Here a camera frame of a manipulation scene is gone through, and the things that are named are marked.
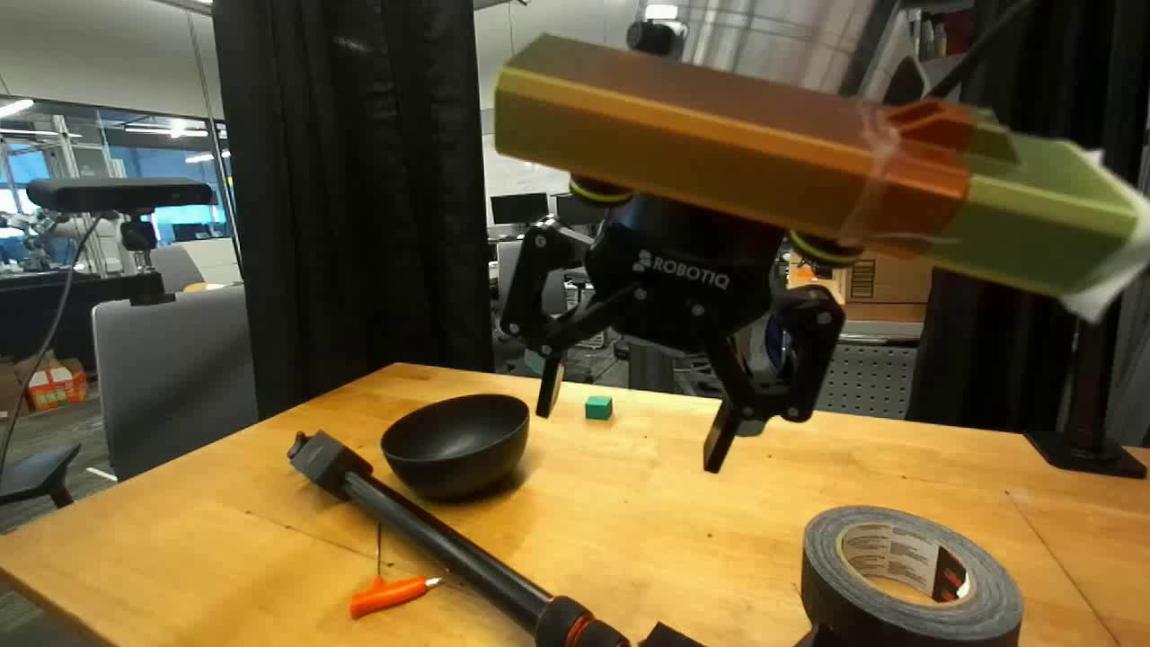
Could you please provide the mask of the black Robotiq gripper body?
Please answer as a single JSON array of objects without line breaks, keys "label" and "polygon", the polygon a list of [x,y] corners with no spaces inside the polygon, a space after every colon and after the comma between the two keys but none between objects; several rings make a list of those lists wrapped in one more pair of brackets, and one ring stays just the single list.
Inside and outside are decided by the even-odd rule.
[{"label": "black Robotiq gripper body", "polygon": [[610,326],[620,335],[702,352],[768,309],[781,241],[775,226],[634,198],[598,229],[586,260],[593,301],[619,307]]}]

